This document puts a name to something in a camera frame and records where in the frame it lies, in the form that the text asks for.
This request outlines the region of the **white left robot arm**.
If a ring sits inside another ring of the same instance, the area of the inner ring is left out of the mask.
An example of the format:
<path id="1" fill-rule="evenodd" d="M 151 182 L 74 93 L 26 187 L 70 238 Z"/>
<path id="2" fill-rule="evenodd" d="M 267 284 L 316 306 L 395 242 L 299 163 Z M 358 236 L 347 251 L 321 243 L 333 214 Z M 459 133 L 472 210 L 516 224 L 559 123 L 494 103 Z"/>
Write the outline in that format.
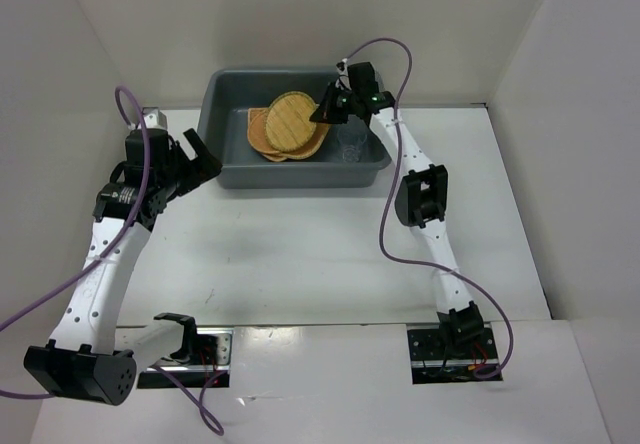
<path id="1" fill-rule="evenodd" d="M 138 374 L 164 357 L 185 364 L 201 348 L 191 316 L 164 312 L 129 338 L 116 327 L 136 262 L 167 204 L 217 177 L 222 165 L 195 130 L 189 158 L 162 128 L 132 131 L 126 158 L 96 198 L 91 246 L 63 317 L 25 370 L 52 396 L 118 406 Z"/>

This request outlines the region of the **round green-rimmed bamboo tray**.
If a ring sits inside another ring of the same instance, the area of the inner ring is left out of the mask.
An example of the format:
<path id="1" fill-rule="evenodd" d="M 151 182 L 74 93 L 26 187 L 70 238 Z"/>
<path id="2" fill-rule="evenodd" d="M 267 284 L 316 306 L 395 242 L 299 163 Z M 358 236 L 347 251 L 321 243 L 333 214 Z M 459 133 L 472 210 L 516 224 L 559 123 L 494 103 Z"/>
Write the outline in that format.
<path id="1" fill-rule="evenodd" d="M 306 93 L 291 91 L 278 96 L 266 114 L 266 140 L 278 151 L 301 148 L 316 131 L 316 124 L 310 120 L 315 110 L 315 101 Z"/>

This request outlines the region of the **grey plastic bin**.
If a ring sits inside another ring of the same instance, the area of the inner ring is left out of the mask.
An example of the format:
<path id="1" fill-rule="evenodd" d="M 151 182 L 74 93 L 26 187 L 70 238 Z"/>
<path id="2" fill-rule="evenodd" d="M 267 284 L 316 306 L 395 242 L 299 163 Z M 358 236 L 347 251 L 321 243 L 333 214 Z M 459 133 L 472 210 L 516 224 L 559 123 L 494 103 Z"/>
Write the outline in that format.
<path id="1" fill-rule="evenodd" d="M 337 71 L 326 66 L 245 67 L 214 72 L 205 91 L 197 133 L 222 163 L 217 182 L 225 189 L 364 188 L 373 184 L 391 157 L 373 134 L 364 142 L 360 160 L 346 162 L 329 131 L 320 149 L 304 160 L 272 162 L 249 144 L 248 115 L 267 108 L 288 91 L 302 91 L 319 101 Z"/>

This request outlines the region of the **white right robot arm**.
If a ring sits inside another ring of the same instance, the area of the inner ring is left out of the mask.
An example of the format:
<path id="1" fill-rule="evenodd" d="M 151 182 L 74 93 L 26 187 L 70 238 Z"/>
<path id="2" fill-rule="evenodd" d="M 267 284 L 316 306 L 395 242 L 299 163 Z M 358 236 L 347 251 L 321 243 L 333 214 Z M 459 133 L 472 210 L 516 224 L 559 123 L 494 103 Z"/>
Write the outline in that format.
<path id="1" fill-rule="evenodd" d="M 397 102 L 383 91 L 369 62 L 337 64 L 338 77 L 329 84 L 311 115 L 316 123 L 344 126 L 361 119 L 393 157 L 395 215 L 430 255 L 435 271 L 439 346 L 445 358 L 460 357 L 484 332 L 484 321 L 459 267 L 446 227 L 448 171 L 435 164 L 407 128 Z"/>

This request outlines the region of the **round tan woven tray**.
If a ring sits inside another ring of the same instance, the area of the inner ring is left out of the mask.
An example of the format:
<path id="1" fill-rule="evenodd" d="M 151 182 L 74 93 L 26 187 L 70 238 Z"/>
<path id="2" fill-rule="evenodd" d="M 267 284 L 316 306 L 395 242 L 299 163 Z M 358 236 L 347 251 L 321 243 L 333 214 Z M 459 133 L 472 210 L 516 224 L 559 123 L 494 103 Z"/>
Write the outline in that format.
<path id="1" fill-rule="evenodd" d="M 250 119 L 247 130 L 247 139 L 251 147 L 264 155 L 280 156 L 281 152 L 275 149 L 267 140 L 265 133 L 266 112 L 255 113 Z"/>

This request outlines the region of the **clear plastic cup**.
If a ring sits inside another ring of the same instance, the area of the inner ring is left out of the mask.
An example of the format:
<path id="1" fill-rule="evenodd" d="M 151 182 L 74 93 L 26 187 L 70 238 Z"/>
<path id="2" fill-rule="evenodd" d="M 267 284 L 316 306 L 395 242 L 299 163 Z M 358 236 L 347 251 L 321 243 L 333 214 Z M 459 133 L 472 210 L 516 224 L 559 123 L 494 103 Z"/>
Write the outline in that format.
<path id="1" fill-rule="evenodd" d="M 356 163 L 361 160 L 367 142 L 367 130 L 341 126 L 337 132 L 337 141 L 342 159 L 346 163 Z"/>

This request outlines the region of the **square woven tray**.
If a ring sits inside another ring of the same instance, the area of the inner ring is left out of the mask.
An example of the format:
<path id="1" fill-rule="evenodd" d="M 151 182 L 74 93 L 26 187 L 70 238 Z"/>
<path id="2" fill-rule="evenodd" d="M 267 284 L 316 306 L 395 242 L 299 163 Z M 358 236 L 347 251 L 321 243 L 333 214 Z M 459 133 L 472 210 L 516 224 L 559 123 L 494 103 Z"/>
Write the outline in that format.
<path id="1" fill-rule="evenodd" d="M 307 143 L 294 151 L 282 152 L 280 156 L 292 160 L 304 160 L 310 158 L 320 149 L 330 128 L 330 124 L 317 123 L 315 132 Z"/>

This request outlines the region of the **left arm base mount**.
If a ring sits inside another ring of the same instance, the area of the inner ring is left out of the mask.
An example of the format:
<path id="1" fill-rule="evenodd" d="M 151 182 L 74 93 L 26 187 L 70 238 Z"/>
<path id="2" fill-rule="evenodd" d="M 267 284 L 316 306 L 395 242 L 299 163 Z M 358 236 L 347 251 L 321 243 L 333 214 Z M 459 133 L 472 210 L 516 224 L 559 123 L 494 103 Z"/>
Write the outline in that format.
<path id="1" fill-rule="evenodd" d="M 148 325 L 130 333 L 134 350 L 141 350 L 142 369 L 138 364 L 137 389 L 172 389 L 176 385 L 155 367 L 165 371 L 187 389 L 200 389 L 215 373 L 214 388 L 227 388 L 230 380 L 230 364 L 234 329 L 231 327 L 198 326 L 196 349 L 188 357 L 173 357 L 179 350 L 178 325 Z"/>

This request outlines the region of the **triangular woven tray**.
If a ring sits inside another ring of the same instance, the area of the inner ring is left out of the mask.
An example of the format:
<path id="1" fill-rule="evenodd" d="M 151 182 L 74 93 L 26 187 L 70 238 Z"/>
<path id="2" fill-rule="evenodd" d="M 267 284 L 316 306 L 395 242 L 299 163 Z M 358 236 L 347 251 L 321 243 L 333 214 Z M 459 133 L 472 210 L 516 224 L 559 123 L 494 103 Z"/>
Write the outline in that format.
<path id="1" fill-rule="evenodd" d="M 248 111 L 247 140 L 251 148 L 271 162 L 283 162 L 286 157 L 271 146 L 266 138 L 267 108 L 250 108 Z"/>

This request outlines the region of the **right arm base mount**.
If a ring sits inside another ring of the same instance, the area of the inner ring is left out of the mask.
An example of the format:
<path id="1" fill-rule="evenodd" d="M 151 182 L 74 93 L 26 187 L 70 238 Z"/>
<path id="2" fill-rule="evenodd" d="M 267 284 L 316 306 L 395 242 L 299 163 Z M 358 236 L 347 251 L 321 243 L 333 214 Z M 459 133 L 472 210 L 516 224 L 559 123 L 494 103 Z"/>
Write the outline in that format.
<path id="1" fill-rule="evenodd" d="M 479 341 L 454 350 L 436 325 L 406 329 L 413 385 L 480 382 L 481 374 L 498 366 L 498 352 L 489 325 Z"/>

